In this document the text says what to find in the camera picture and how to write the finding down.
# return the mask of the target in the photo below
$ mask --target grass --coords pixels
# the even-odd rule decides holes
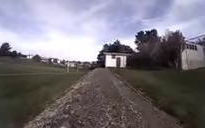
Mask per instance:
[[[185,127],[205,128],[205,69],[116,72],[155,104],[178,117]]]
[[[84,74],[66,73],[63,68],[0,63],[0,74],[39,72],[65,74],[0,76],[0,128],[22,127]]]

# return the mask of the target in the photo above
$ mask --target distant house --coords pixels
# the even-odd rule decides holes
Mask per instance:
[[[34,55],[27,55],[27,59],[32,59]]]
[[[76,61],[67,61],[66,63],[67,63],[67,66],[69,66],[69,67],[76,67],[76,65],[77,65]]]
[[[131,54],[105,52],[104,55],[105,67],[125,68],[127,65],[127,57]]]
[[[43,62],[43,63],[47,63],[47,64],[49,64],[49,58],[46,58],[46,57],[41,57],[41,61]]]
[[[187,42],[181,59],[183,70],[205,67],[205,46]]]

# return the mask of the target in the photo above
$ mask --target dirt road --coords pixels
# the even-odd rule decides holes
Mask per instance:
[[[108,69],[95,69],[25,128],[179,128]]]

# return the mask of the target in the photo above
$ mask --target window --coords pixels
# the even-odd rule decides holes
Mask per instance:
[[[197,46],[193,44],[186,44],[186,49],[191,49],[197,51]]]
[[[112,55],[111,57],[112,57],[112,59],[115,59],[116,56],[115,56],[115,55]]]

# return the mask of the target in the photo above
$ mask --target dark doorway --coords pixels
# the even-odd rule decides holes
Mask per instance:
[[[121,68],[121,58],[116,59],[116,66],[117,68]]]

